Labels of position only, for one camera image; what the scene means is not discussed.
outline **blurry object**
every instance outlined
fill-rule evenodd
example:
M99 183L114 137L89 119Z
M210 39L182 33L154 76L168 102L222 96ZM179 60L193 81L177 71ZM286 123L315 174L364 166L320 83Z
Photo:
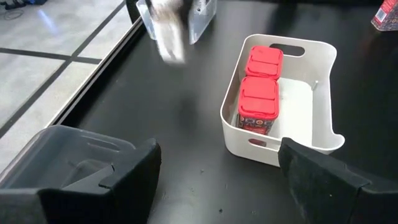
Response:
M379 31L398 30L398 0L385 0L371 22Z
M6 10L11 10L25 7L27 4L43 5L46 2L47 0L0 0L0 5Z
M152 1L149 13L160 56L167 63L184 63L183 22L178 14L182 0Z
M163 60L181 64L185 46L198 41L216 14L216 4L217 0L139 0L136 6Z

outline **black table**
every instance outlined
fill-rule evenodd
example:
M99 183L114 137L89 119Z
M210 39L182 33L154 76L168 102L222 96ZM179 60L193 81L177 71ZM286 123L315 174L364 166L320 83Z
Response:
M328 42L338 51L333 126L346 138L332 156L398 179L398 35L374 30L377 8L221 1L183 68L164 64L136 27L55 123L135 144L157 138L163 163L149 223L302 223L278 168L225 148L221 103L248 35Z

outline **clear plastic bin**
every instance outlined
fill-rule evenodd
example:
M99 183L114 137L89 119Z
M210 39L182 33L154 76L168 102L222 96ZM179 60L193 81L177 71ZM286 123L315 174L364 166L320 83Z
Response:
M127 142L66 126L37 133L17 156L19 160L0 183L0 189L62 189L111 165Z
M198 41L216 14L217 0L195 0L194 4L193 13L190 14L189 18L189 38L191 44L194 44L196 41ZM147 28L149 36L152 40L156 40L152 19L150 17L145 0L139 0L136 3L136 6L138 8L139 14L142 17L142 21Z

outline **cable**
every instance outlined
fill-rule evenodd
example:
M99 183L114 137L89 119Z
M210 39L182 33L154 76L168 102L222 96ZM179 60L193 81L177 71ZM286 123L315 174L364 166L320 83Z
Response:
M22 9L13 9L9 10L6 13L4 13L4 20L11 21L14 19L17 19L21 17L24 14L24 11Z

